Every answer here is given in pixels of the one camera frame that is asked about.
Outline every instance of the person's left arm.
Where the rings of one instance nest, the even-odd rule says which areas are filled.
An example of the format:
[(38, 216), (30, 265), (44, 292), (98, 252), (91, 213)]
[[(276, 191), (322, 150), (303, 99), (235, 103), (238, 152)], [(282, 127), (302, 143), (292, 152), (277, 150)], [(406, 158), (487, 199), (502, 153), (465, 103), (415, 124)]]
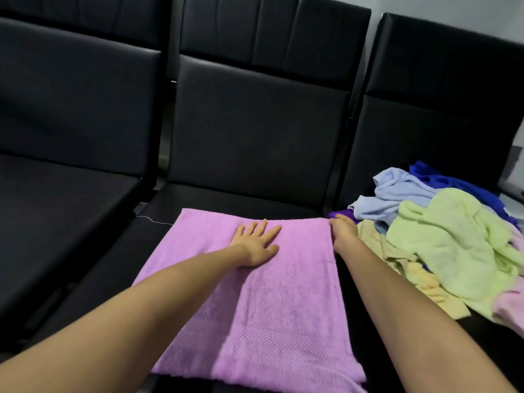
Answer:
[(231, 244), (170, 266), (0, 365), (0, 391), (134, 393), (223, 276), (278, 252), (280, 231), (242, 225)]

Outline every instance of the chair backrest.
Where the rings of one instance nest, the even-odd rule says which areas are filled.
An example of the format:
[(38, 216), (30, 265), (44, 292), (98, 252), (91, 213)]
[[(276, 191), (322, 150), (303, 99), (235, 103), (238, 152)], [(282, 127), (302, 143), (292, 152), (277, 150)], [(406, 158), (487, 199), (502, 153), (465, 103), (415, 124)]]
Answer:
[(168, 180), (319, 207), (370, 10), (185, 0)]
[(0, 151), (156, 170), (170, 0), (0, 0)]
[(524, 46), (384, 14), (337, 208), (423, 160), (494, 190), (524, 116)]

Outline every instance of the white string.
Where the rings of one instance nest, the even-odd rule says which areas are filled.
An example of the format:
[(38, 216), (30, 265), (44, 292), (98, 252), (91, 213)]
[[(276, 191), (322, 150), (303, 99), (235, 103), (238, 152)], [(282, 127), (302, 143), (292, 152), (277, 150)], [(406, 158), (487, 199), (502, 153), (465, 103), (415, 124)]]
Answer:
[(137, 218), (148, 218), (148, 219), (149, 219), (151, 222), (153, 222), (153, 223), (159, 223), (159, 224), (161, 224), (161, 225), (169, 225), (169, 226), (173, 226), (172, 223), (156, 222), (156, 221), (154, 221), (153, 219), (151, 219), (150, 217), (145, 216), (145, 215), (137, 215), (136, 217), (137, 217)]

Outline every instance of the beige cloth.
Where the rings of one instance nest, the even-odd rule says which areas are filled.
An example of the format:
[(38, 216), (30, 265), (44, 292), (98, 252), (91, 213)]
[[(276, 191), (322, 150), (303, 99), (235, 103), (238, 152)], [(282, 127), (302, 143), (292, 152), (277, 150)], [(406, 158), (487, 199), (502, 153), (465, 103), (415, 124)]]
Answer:
[(398, 249), (377, 232), (374, 221), (365, 219), (358, 224), (358, 237), (391, 269), (406, 277), (422, 293), (439, 305), (449, 316), (458, 320), (471, 315), (467, 306), (440, 285), (436, 276), (425, 270), (416, 255)]

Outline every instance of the light green towel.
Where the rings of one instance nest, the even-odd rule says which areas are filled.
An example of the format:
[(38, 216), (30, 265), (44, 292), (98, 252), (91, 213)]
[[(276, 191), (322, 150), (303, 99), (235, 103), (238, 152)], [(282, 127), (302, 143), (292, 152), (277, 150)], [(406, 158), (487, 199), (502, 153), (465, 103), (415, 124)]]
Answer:
[(524, 254), (509, 241), (513, 233), (501, 218), (459, 189), (440, 190), (427, 208), (400, 204), (387, 240), (417, 255), (442, 286), (494, 321), (495, 298), (510, 289)]

